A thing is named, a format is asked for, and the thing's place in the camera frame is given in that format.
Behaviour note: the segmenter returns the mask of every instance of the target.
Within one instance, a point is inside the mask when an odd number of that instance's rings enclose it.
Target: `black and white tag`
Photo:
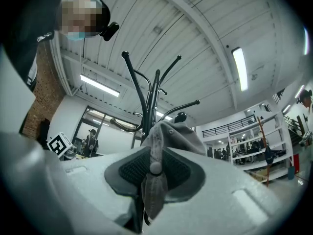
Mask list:
[[[72,146],[72,143],[63,132],[60,132],[47,143],[47,146],[50,151],[61,157]]]

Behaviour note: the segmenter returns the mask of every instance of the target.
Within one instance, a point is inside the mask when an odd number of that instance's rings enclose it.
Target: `person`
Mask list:
[[[308,129],[313,132],[313,105],[312,105],[312,90],[302,90],[297,100],[297,103],[303,104],[305,108],[309,109],[308,112]]]
[[[84,149],[83,156],[85,156],[86,158],[89,158],[91,156],[92,151],[95,150],[95,145],[96,145],[95,135],[96,135],[96,130],[95,129],[90,130],[90,134],[87,135],[87,138],[85,139],[83,143],[83,149]]]
[[[30,85],[29,74],[34,66],[37,46],[51,40],[55,30],[74,41],[98,34],[108,41],[118,30],[117,23],[108,26],[110,10],[102,0],[18,1],[14,11],[17,15],[8,20],[9,30],[3,44],[12,65],[29,87],[34,87]]]

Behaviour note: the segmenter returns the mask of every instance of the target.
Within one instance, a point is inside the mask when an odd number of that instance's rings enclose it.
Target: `white ceiling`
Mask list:
[[[161,86],[168,95],[161,94],[158,108],[165,113],[201,100],[183,110],[191,126],[234,113],[262,92],[271,96],[300,70],[303,26],[281,0],[103,1],[120,30],[109,42],[100,36],[73,42],[60,35],[63,66],[70,86],[79,89],[78,96],[104,111],[110,108],[133,118],[134,123],[140,118],[131,113],[141,112],[141,107],[122,51],[130,53],[134,69],[151,81],[157,69],[163,74],[182,56]],[[243,49],[246,59],[245,92],[231,55],[236,47]],[[118,90],[120,96],[85,84],[82,73]],[[146,82],[138,80],[147,91]]]

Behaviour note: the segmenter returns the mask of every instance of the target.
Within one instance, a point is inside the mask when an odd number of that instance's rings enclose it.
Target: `face mask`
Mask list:
[[[67,38],[73,41],[82,40],[85,38],[85,33],[84,32],[69,32],[67,34]]]

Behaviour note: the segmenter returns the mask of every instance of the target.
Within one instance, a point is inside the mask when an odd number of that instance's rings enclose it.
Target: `gray cloth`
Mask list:
[[[162,165],[162,149],[171,147],[206,156],[206,150],[197,134],[184,122],[161,121],[151,130],[141,146],[151,147],[150,163]],[[146,175],[142,182],[142,198],[147,215],[154,219],[163,207],[163,200],[168,191],[166,175],[162,172],[155,176]]]

